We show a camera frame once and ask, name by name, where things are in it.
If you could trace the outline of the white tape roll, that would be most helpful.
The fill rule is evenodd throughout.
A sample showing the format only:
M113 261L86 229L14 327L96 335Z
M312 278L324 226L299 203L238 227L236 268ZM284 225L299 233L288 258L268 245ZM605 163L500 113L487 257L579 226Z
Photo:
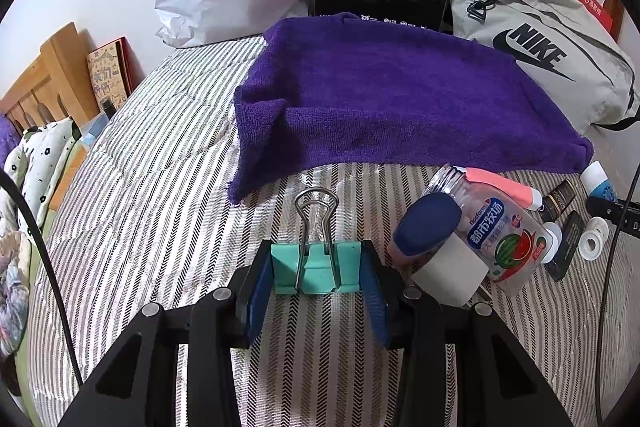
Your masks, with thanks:
M586 261L597 260L608 241L608 222L601 217L591 218L578 242L578 253Z

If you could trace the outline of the striped quilted bed cover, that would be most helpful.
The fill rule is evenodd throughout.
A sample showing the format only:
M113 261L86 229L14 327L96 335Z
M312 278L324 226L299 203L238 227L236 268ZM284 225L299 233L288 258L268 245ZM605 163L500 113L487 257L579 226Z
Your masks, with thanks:
M263 239L296 239L302 188L333 190L335 237L369 239L378 251L423 193L430 166L333 164L231 204L232 95L263 47L248 38L169 55L82 162L48 237L73 347L46 277L32 284L21 389L35 423L60 421L76 377L145 303L194 303L247 265ZM621 239L614 263L578 260L561 283L538 270L518 295L491 294L577 426L612 407L637 364L629 251ZM244 425L390 425L402 355L378 344L360 296L276 298L267 322L250 350L232 355Z

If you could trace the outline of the wooden headboard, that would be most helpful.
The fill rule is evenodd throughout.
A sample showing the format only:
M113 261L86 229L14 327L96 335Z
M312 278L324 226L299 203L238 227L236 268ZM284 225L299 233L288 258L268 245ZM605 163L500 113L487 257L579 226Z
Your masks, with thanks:
M1 113L19 134L67 117L81 127L100 113L87 54L74 23L40 46L39 55L1 99Z

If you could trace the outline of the wooden door frame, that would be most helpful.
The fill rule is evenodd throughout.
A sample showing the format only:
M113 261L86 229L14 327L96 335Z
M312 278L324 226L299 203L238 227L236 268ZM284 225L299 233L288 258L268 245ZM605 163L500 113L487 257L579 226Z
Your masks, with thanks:
M617 41L620 38L620 28L625 13L623 2L622 0L604 0L603 6L612 20L610 34Z

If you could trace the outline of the teal binder clip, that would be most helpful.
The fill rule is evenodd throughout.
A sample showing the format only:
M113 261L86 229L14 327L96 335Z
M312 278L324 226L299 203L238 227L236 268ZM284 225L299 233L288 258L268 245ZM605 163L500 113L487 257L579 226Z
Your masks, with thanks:
M327 188L307 187L294 198L294 209L302 219L299 242L275 243L270 247L277 295L324 296L331 293L351 294L360 291L359 242L335 242L331 220L340 200ZM320 207L322 242L309 239L309 208Z

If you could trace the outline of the dark gold-banded lipstick tube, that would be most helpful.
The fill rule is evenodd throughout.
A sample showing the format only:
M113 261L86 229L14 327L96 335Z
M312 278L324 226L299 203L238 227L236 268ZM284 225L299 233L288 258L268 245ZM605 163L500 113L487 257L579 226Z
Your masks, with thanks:
M576 191L568 180L563 180L549 194L542 198L539 216L544 222L555 222L567 210L576 197Z

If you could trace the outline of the pink bottle with blue cap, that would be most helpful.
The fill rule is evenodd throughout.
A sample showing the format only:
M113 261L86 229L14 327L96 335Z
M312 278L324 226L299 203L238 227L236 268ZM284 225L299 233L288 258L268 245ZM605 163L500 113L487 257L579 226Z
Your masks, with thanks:
M460 219L461 208L448 194L426 194L402 216L387 251L395 265L431 259L456 231Z

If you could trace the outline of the white USB charger cube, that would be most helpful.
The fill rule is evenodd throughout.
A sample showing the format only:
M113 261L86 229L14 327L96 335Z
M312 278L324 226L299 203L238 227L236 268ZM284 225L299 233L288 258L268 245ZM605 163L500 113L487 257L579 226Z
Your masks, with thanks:
M412 281L441 305L461 308L487 273L485 262L454 233L412 274Z

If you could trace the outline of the pink white utility knife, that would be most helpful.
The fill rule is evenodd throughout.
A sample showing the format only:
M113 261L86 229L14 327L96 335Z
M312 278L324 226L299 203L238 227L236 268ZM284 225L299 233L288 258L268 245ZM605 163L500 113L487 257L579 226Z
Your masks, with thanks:
M520 207L526 210L539 210L542 206L542 196L536 188L520 182L512 181L501 174L480 168L459 167L454 169L463 173L463 178L469 183L488 185L506 194Z

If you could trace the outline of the blue white-capped small bottle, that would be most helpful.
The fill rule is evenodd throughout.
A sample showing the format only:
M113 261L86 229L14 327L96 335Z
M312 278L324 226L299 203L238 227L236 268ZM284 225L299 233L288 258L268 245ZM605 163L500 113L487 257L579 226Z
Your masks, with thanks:
M599 161L593 161L580 175L580 181L589 197L616 202L617 195Z

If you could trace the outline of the clear watermelon candy bottle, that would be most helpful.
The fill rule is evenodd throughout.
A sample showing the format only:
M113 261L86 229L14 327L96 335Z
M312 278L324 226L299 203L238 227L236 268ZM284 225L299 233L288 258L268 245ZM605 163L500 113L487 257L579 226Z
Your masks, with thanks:
M506 295L515 296L551 245L544 226L506 194L469 183L454 166L442 166L426 191L454 199L461 208L456 233L485 262L489 280Z

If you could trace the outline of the grey Nike bag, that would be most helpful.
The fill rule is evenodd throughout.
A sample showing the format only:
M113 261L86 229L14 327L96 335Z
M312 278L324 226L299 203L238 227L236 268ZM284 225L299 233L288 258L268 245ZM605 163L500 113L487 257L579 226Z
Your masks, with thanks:
M511 55L580 133L639 121L631 58L578 0L450 0L454 35Z

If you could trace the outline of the floral white blanket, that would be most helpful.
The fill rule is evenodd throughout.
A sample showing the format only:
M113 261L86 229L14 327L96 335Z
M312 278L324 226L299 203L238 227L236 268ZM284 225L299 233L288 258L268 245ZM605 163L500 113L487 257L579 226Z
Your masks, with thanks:
M76 122L67 117L26 130L6 156L3 170L20 190L39 228L79 137Z

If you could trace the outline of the black rectangular lighter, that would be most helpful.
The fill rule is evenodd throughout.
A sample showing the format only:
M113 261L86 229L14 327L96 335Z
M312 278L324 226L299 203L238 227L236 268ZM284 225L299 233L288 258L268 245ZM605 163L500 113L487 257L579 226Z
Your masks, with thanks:
M561 282L564 279L570 267L570 262L572 262L577 251L580 236L584 231L584 219L577 211L572 210L561 230L558 249L555 251L554 256L544 264L550 277L555 282Z

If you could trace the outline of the small white plug adapter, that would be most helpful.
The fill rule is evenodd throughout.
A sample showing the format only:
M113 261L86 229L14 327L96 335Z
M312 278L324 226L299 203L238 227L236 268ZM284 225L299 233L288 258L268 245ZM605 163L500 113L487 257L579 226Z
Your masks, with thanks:
M544 222L544 229L547 231L548 235L551 237L551 245L548 247L544 257L541 259L541 263L546 265L549 263L558 252L560 244L562 242L562 231L555 222Z

